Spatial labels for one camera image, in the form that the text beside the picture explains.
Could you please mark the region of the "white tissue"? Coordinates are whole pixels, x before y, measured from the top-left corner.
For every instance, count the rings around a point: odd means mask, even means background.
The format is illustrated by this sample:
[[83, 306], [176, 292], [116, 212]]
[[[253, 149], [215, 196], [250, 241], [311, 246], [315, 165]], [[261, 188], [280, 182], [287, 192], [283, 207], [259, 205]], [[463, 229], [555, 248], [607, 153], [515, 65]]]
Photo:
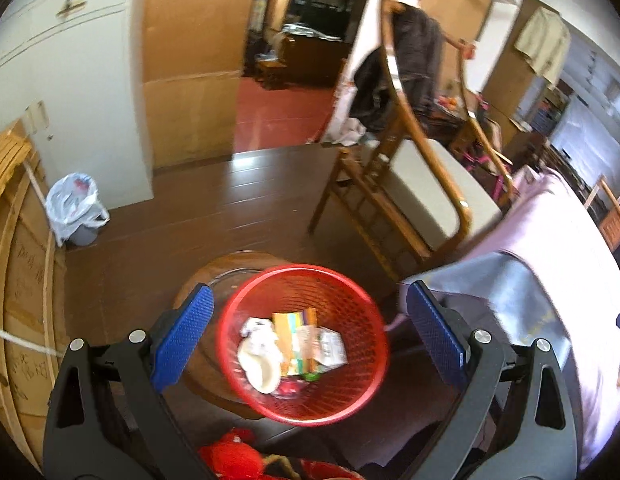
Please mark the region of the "white tissue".
[[240, 336], [248, 338], [253, 335], [275, 335], [273, 323], [269, 318], [248, 318], [240, 327]]

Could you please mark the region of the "purple printed bedsheet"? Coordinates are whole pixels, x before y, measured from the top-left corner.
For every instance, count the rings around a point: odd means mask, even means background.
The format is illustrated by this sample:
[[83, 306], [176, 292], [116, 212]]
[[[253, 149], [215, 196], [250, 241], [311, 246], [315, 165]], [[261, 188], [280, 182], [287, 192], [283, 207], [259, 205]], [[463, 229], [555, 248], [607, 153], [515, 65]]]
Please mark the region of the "purple printed bedsheet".
[[464, 258], [410, 276], [474, 330], [512, 344], [543, 338], [562, 368], [577, 417], [581, 469], [620, 422], [620, 271], [603, 237], [560, 174], [546, 170]]

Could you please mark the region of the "white paper cup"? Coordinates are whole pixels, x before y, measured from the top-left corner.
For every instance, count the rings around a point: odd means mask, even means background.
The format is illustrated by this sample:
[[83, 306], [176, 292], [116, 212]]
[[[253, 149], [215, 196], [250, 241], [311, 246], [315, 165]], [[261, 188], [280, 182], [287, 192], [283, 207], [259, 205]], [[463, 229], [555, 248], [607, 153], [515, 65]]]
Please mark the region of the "white paper cup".
[[245, 338], [238, 346], [237, 359], [253, 389], [271, 394], [278, 388], [283, 355], [274, 340]]

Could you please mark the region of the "yellow purple paper box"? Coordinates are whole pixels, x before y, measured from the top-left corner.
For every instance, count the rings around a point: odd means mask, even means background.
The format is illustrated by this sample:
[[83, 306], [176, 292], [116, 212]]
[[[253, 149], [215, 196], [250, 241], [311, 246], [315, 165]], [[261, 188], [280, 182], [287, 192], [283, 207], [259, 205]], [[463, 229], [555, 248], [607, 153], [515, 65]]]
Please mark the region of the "yellow purple paper box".
[[312, 339], [319, 328], [316, 308], [272, 316], [277, 346], [283, 355], [282, 375], [301, 376], [317, 372], [312, 359]]

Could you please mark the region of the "green tissue pack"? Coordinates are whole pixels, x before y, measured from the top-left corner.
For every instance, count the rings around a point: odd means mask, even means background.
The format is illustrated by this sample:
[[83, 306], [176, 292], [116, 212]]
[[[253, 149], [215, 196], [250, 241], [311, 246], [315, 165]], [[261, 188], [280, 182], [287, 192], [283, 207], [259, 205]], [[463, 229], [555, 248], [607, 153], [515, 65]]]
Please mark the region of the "green tissue pack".
[[320, 372], [306, 372], [301, 375], [305, 382], [317, 382], [321, 378]]

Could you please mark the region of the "white wardrobe cabinet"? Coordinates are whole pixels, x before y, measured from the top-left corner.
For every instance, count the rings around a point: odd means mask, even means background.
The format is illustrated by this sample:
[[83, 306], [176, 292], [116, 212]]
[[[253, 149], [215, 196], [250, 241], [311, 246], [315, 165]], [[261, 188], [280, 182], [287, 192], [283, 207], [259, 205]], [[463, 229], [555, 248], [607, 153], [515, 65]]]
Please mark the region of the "white wardrobe cabinet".
[[11, 0], [0, 17], [0, 132], [16, 120], [49, 184], [82, 172], [109, 209], [149, 200], [142, 0]]

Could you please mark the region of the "dark jacket on chair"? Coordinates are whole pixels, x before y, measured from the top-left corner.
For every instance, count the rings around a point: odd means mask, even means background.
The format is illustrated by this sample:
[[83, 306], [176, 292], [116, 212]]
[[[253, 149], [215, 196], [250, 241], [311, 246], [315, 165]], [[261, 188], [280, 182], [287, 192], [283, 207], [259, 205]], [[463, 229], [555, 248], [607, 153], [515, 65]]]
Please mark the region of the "dark jacket on chair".
[[[402, 90], [421, 125], [428, 126], [441, 64], [443, 35], [439, 23], [420, 8], [406, 6], [392, 17], [393, 44]], [[381, 67], [380, 48], [372, 51], [354, 73], [357, 92], [349, 116], [368, 131], [386, 127], [393, 104]]]

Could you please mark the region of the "red plastic mesh basket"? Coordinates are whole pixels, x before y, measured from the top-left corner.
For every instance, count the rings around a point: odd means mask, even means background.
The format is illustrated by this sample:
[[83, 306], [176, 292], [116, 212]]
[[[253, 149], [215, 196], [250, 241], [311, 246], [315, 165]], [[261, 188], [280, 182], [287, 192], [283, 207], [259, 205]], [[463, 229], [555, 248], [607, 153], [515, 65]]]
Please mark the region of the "red plastic mesh basket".
[[344, 275], [311, 264], [275, 266], [240, 285], [225, 304], [215, 343], [241, 401], [300, 427], [360, 411], [389, 363], [375, 301]]

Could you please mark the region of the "round wooden stool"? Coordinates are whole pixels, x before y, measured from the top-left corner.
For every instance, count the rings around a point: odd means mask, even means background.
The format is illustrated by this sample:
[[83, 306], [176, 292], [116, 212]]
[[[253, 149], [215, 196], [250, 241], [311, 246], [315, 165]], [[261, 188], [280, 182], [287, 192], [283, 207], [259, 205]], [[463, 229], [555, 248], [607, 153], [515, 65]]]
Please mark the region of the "round wooden stool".
[[264, 270], [284, 264], [288, 261], [267, 252], [232, 252], [199, 268], [173, 301], [174, 309], [180, 307], [198, 284], [206, 284], [212, 289], [213, 315], [189, 358], [182, 382], [199, 398], [243, 419], [260, 419], [261, 415], [241, 401], [226, 380], [217, 356], [217, 328], [226, 302], [244, 282]]

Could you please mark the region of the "white green medicine box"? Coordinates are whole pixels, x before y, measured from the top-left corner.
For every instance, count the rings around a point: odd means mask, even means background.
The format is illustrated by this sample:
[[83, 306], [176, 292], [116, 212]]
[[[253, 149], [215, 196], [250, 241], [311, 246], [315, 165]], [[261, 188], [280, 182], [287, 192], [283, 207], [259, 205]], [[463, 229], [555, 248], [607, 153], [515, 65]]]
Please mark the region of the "white green medicine box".
[[319, 373], [346, 365], [347, 352], [340, 334], [330, 328], [319, 327], [312, 339], [312, 359]]

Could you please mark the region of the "red jelly cup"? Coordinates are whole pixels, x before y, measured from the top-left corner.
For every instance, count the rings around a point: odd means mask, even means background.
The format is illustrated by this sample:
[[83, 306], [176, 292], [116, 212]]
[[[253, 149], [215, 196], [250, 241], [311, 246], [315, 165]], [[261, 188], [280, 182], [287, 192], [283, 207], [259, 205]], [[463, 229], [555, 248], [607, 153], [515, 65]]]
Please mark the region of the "red jelly cup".
[[310, 385], [303, 377], [284, 377], [278, 387], [272, 392], [276, 399], [291, 400], [301, 396], [305, 388]]

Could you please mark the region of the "wooden chair far side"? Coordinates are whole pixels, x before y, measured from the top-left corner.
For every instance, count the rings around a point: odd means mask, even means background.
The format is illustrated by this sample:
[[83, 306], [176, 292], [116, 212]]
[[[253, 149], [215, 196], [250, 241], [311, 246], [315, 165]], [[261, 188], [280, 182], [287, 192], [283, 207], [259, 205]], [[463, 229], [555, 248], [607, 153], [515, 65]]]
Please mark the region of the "wooden chair far side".
[[598, 192], [600, 191], [605, 193], [612, 206], [601, 221], [598, 222], [598, 230], [604, 238], [608, 249], [613, 254], [620, 270], [620, 199], [614, 195], [604, 176], [599, 177], [595, 182], [583, 206], [589, 210], [598, 198]]

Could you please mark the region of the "bin with white bag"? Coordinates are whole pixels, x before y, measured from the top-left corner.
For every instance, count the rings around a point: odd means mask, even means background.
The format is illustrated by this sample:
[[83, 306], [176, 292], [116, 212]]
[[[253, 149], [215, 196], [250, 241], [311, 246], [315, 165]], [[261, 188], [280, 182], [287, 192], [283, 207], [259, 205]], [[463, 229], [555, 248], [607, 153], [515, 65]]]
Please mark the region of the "bin with white bag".
[[59, 247], [81, 229], [97, 235], [110, 220], [96, 181], [82, 172], [67, 174], [54, 183], [46, 196], [45, 211]]

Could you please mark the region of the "beige hanging jacket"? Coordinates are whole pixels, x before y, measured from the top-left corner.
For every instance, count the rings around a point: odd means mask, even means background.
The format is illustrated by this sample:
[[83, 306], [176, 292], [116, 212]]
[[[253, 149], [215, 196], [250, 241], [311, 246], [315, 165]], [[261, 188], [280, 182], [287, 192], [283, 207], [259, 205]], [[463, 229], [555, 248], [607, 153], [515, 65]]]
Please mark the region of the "beige hanging jacket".
[[572, 35], [560, 14], [545, 8], [534, 11], [515, 41], [531, 70], [550, 88], [560, 79]]

